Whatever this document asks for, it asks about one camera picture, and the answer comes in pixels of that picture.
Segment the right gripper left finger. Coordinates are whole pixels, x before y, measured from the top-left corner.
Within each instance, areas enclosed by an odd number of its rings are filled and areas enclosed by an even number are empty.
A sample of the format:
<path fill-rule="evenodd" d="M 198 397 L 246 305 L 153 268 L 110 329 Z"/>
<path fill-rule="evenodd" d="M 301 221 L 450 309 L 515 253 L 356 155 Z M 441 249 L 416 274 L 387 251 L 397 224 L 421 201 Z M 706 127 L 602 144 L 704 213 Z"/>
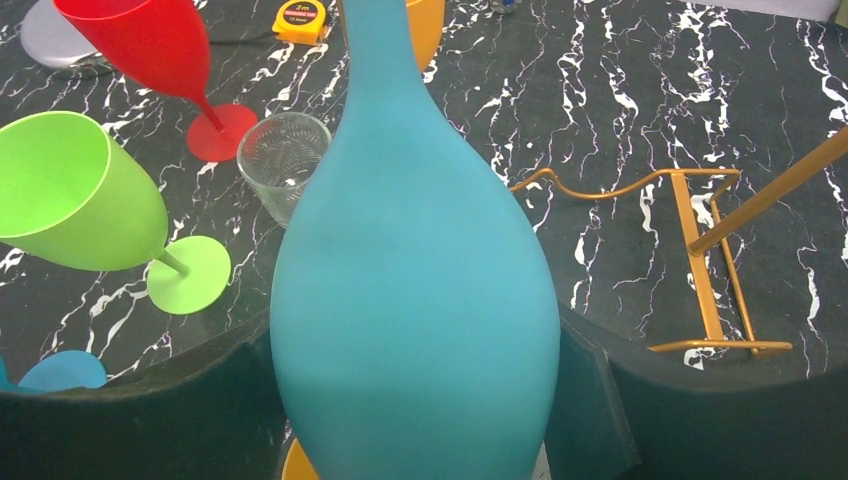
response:
<path fill-rule="evenodd" d="M 277 479 L 286 415 L 259 316 L 99 389 L 1 396 L 5 479 Z"/>

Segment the teal wine glass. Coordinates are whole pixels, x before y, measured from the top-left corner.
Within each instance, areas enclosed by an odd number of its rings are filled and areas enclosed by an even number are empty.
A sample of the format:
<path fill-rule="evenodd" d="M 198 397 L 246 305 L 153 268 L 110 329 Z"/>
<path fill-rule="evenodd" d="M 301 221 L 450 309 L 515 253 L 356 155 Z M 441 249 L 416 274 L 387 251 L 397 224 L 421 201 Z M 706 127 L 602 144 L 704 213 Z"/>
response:
<path fill-rule="evenodd" d="M 285 411 L 323 479 L 527 479 L 559 365 L 548 263 L 430 96 L 406 4 L 340 10 L 343 115 L 272 285 Z"/>

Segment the blue wine glass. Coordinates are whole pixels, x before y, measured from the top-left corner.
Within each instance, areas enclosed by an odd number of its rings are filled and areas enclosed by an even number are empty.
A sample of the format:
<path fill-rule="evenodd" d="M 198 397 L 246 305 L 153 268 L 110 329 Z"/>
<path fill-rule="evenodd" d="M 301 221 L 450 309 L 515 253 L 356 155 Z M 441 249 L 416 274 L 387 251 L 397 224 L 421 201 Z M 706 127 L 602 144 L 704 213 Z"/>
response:
<path fill-rule="evenodd" d="M 108 382 L 100 359 L 81 350 L 68 350 L 51 355 L 33 366 L 18 384 L 7 378 L 1 361 L 1 390 L 21 394 L 52 393 L 74 388 L 97 389 Z"/>

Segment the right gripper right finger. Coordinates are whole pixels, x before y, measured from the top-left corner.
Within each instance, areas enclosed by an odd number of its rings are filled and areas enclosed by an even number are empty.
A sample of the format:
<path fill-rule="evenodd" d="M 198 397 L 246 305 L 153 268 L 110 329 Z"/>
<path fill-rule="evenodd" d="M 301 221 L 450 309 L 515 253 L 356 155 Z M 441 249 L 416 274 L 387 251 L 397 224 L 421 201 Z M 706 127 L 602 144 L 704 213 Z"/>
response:
<path fill-rule="evenodd" d="M 843 479 L 847 372 L 758 383 L 696 370 L 561 306 L 544 438 L 555 479 Z"/>

